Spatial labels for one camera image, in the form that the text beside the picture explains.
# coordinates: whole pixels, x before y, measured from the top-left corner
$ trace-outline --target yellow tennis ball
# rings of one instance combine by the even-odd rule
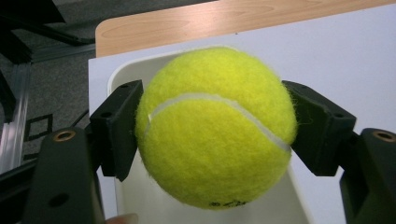
[[[228,48],[182,54],[151,80],[136,115],[149,174],[182,203],[249,203],[287,170],[293,104],[257,58]]]

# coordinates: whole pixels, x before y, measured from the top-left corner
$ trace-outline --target white seam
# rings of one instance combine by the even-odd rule
[[[161,113],[163,110],[165,110],[166,107],[170,105],[177,104],[182,101],[186,100],[210,100],[210,101],[217,101],[217,102],[222,102],[233,109],[239,111],[241,114],[243,114],[247,119],[249,119],[251,122],[253,122],[259,129],[262,131],[262,133],[274,144],[276,144],[278,147],[282,148],[285,151],[290,151],[291,148],[289,144],[285,143],[282,139],[274,135],[267,127],[265,127],[256,117],[254,117],[249,111],[247,111],[244,107],[242,107],[240,104],[238,104],[236,101],[221,97],[216,94],[209,94],[209,93],[200,93],[200,92],[193,92],[193,93],[184,93],[179,95],[178,97],[169,99],[165,101],[164,103],[158,105],[151,114],[148,115],[148,125],[146,126],[145,130],[145,135],[149,131],[149,126],[151,123],[151,120],[155,118],[159,113]]]

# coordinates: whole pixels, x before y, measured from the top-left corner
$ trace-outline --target white container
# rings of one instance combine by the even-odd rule
[[[110,94],[118,86],[142,79],[144,86],[174,59],[179,52],[133,60],[120,66],[107,83]],[[164,192],[146,171],[136,152],[129,176],[116,183],[119,214],[137,213],[139,223],[293,223],[306,224],[308,218],[287,172],[282,179],[258,200],[225,211],[195,208],[173,199]]]

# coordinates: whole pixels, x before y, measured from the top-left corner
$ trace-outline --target gray carpet floor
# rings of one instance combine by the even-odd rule
[[[169,7],[180,7],[209,0],[54,0],[66,23],[52,23],[49,27],[81,38],[94,38],[97,25],[106,19],[132,15]],[[66,44],[24,30],[13,33],[35,54]],[[49,128],[56,131],[69,127],[88,109],[88,60],[95,57],[94,48],[72,55],[31,64],[31,82],[27,109],[27,125],[22,156],[25,161],[35,157],[42,139],[36,135]],[[11,85],[15,64],[0,54],[0,69]],[[0,109],[0,137],[4,114]],[[78,124],[85,127],[88,116]]]

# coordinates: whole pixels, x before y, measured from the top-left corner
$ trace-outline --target brass screw hole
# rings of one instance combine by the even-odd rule
[[[74,131],[63,131],[63,132],[55,134],[55,136],[53,136],[53,140],[55,142],[64,142],[64,141],[72,139],[75,135],[76,135],[76,132],[74,132]]]
[[[385,142],[396,142],[396,136],[391,133],[375,131],[373,132],[373,135]]]

